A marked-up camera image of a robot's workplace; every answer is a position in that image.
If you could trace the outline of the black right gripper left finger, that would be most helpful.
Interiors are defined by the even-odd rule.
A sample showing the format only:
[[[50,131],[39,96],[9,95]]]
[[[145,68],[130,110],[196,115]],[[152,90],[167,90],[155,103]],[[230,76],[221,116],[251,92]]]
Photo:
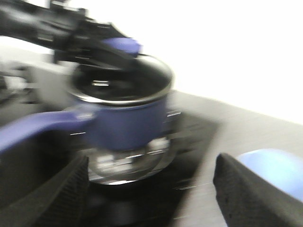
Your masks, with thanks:
[[[2,227],[77,227],[88,192],[88,158],[75,157],[40,187],[0,210]]]

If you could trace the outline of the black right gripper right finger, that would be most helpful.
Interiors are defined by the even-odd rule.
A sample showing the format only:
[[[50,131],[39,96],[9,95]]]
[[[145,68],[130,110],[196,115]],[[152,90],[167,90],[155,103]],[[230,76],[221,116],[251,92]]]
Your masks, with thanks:
[[[303,204],[257,176],[234,157],[216,158],[216,200],[229,227],[301,227]]]

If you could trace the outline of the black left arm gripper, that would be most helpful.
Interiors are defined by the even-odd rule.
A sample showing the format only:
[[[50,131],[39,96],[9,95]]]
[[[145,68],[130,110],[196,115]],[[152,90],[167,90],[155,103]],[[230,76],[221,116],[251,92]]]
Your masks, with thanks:
[[[129,71],[133,56],[104,41],[124,38],[111,23],[99,23],[83,8],[68,9],[63,1],[48,8],[24,0],[0,2],[0,34],[55,51],[54,61],[71,61],[101,69]]]

